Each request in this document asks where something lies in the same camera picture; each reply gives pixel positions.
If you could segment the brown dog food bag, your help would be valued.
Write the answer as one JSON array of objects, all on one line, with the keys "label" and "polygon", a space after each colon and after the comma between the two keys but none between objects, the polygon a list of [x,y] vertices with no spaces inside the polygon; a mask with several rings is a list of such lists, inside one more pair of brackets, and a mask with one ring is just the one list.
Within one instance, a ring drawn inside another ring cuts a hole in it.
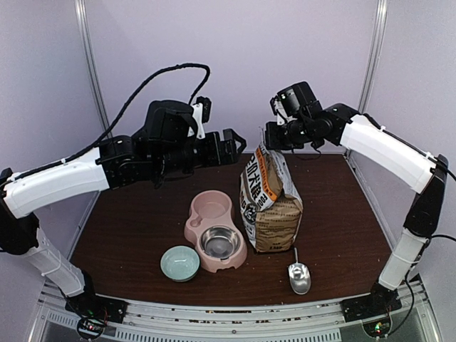
[{"label": "brown dog food bag", "polygon": [[304,205],[281,152],[260,143],[239,177],[239,205],[257,253],[289,250],[299,233]]}]

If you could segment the metal food scoop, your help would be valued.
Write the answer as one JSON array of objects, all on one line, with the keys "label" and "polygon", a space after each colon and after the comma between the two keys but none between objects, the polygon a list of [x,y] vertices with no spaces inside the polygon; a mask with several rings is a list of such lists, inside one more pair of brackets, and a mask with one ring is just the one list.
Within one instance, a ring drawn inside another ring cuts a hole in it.
[{"label": "metal food scoop", "polygon": [[294,263],[288,266],[289,283],[295,294],[305,295],[311,289],[311,274],[307,265],[299,261],[298,249],[294,247]]}]

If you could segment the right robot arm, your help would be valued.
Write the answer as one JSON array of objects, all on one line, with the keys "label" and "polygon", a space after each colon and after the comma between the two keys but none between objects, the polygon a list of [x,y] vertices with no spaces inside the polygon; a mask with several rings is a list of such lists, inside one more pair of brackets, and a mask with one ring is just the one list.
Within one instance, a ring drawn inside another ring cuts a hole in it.
[{"label": "right robot arm", "polygon": [[330,143],[370,160],[414,196],[398,241],[375,281],[378,289],[366,297],[368,312],[381,314],[437,230],[450,174],[447,159],[411,145],[349,105],[322,107],[306,81],[279,90],[269,103],[275,119],[266,124],[267,149],[292,151],[306,144],[318,149]]}]

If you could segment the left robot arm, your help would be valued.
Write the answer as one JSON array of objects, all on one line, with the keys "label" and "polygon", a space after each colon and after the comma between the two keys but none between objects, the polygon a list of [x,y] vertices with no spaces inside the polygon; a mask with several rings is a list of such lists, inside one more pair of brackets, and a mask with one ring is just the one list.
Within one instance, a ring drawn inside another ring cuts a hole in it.
[{"label": "left robot arm", "polygon": [[1,173],[1,248],[22,256],[49,278],[86,316],[102,311],[89,277],[48,240],[36,210],[89,192],[150,181],[159,187],[168,174],[191,174],[201,167],[232,165],[247,143],[232,129],[204,131],[211,104],[155,100],[144,125],[133,135],[97,142],[75,159],[59,160],[39,171]]}]

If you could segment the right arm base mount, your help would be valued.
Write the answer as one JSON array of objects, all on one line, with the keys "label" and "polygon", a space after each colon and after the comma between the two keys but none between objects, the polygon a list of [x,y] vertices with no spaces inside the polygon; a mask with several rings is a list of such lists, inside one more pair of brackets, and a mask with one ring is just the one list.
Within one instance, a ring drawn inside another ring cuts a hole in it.
[{"label": "right arm base mount", "polygon": [[389,311],[395,311],[402,307],[397,291],[392,294],[367,294],[344,299],[341,302],[341,310],[345,322],[386,315]]}]

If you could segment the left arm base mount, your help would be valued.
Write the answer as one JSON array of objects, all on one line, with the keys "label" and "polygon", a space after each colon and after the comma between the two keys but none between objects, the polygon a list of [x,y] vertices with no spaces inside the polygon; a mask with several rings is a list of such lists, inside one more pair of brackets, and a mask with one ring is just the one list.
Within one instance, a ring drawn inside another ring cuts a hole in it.
[{"label": "left arm base mount", "polygon": [[65,310],[81,318],[94,318],[102,322],[122,323],[128,307],[126,301],[99,295],[80,294],[64,296],[64,299]]}]

